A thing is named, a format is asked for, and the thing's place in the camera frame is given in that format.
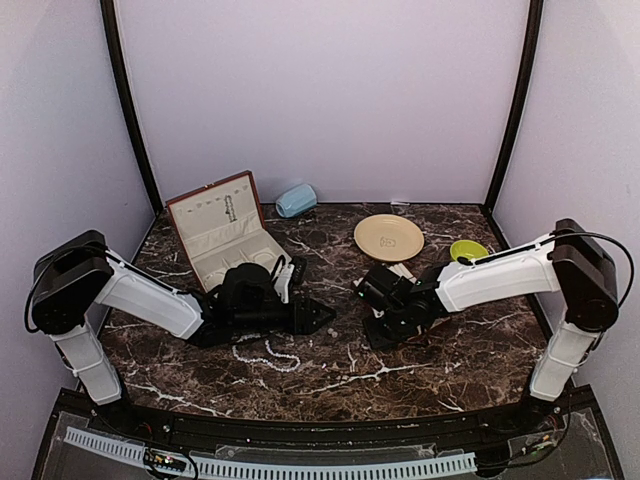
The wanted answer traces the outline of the red earring tray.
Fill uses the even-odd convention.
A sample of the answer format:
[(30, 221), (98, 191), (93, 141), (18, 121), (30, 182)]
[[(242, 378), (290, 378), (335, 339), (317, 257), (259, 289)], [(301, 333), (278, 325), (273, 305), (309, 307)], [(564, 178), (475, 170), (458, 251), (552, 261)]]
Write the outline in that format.
[(398, 280), (393, 283), (392, 308), (384, 314), (385, 335), (400, 344), (421, 342), (421, 337), (440, 327), (448, 318), (435, 292), (428, 289), (436, 286), (438, 270), (427, 268), (420, 277), (402, 263), (390, 265), (388, 270)]

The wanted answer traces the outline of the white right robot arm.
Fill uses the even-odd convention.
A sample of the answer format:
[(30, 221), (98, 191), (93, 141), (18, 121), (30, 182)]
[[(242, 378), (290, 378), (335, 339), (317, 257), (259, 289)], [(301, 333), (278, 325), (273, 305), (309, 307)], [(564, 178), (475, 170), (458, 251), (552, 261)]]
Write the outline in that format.
[(355, 291), (374, 312), (368, 332), (392, 345), (469, 307), (561, 293), (564, 314), (533, 369), (530, 396), (510, 413), (511, 426), (530, 434), (547, 420), (547, 402), (561, 395), (629, 296), (618, 289), (615, 262), (600, 245), (605, 239), (566, 218), (532, 242), (480, 259), (437, 264), (415, 280), (377, 265), (356, 281)]

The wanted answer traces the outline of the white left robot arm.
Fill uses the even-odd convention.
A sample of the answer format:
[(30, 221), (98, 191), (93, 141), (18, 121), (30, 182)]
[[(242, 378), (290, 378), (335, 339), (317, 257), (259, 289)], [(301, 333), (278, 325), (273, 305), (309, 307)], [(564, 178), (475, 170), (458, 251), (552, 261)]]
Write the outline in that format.
[(104, 352), (87, 313), (100, 305), (163, 329), (198, 348), (229, 344), (244, 334), (311, 335), (333, 321), (333, 308), (295, 296), (306, 263), (279, 257), (267, 268), (244, 262), (207, 293), (180, 290), (135, 267), (88, 230), (39, 258), (24, 308), (26, 330), (49, 337), (101, 417), (120, 436), (141, 427), (140, 412)]

